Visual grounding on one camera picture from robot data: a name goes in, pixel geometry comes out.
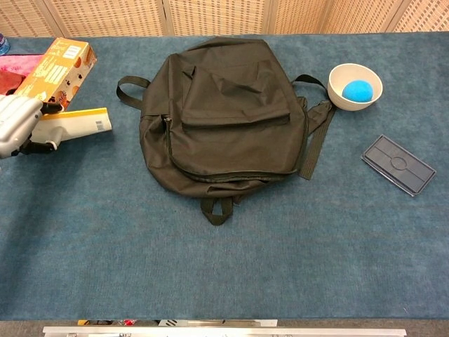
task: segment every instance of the barcode label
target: barcode label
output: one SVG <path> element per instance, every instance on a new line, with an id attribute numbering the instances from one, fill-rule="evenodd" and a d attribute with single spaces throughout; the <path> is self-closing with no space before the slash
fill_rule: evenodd
<path id="1" fill-rule="evenodd" d="M 81 48 L 77 46 L 70 46 L 64 53 L 63 58 L 70 58 L 73 60 L 77 55 Z"/>
<path id="2" fill-rule="evenodd" d="M 105 127 L 103 126 L 103 122 L 102 121 L 96 121 L 95 124 L 97 124 L 97 130 L 99 131 L 104 131 Z"/>

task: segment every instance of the yellow and white object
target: yellow and white object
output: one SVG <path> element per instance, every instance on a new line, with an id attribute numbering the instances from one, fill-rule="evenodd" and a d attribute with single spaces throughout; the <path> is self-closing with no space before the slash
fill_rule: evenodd
<path id="1" fill-rule="evenodd" d="M 33 130 L 31 140 L 52 143 L 55 150 L 61 141 L 112 130 L 105 107 L 90 110 L 45 114 Z"/>

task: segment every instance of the gray tray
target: gray tray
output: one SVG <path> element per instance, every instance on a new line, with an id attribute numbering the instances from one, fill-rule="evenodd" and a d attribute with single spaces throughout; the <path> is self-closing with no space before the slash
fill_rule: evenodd
<path id="1" fill-rule="evenodd" d="M 384 135 L 363 153 L 362 160 L 412 197 L 436 174 L 432 167 Z"/>

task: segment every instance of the blue bottle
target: blue bottle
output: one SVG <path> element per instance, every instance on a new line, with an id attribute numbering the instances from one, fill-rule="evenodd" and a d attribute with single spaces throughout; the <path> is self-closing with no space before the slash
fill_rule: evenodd
<path id="1" fill-rule="evenodd" d="M 6 37 L 0 33 L 0 55 L 5 55 L 9 51 L 9 42 Z"/>

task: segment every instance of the backpack zipper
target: backpack zipper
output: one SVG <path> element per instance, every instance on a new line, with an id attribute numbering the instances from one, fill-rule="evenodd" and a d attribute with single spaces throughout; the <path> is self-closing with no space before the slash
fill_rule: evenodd
<path id="1" fill-rule="evenodd" d="M 205 182 L 205 183 L 225 183 L 229 181 L 236 180 L 269 180 L 269 181 L 279 181 L 283 180 L 286 176 L 289 176 L 292 173 L 295 173 L 296 170 L 286 172 L 286 173 L 272 173 L 272 172 L 262 172 L 262 171 L 235 171 L 228 173 L 214 173 L 214 174 L 198 174 L 195 172 L 191 172 L 182 168 L 176 160 L 173 158 L 172 147 L 171 147 L 171 138 L 170 138 L 170 125 L 172 119 L 170 117 L 164 117 L 163 121 L 166 124 L 166 141 L 167 141 L 167 150 L 168 156 L 170 157 L 171 162 L 186 176 L 193 180 Z"/>
<path id="2" fill-rule="evenodd" d="M 244 128 L 248 125 L 251 126 L 271 126 L 271 125 L 278 125 L 278 124 L 285 124 L 290 121 L 290 116 L 280 116 L 280 117 L 274 117 L 271 119 L 264 119 L 262 121 L 253 121 L 251 123 L 243 123 L 243 124 L 225 124 L 225 125 L 207 125 L 207 126 L 197 126 L 197 125 L 190 125 L 186 123 L 182 123 L 182 128 L 184 130 L 197 130 L 197 129 L 214 129 L 214 128 Z"/>

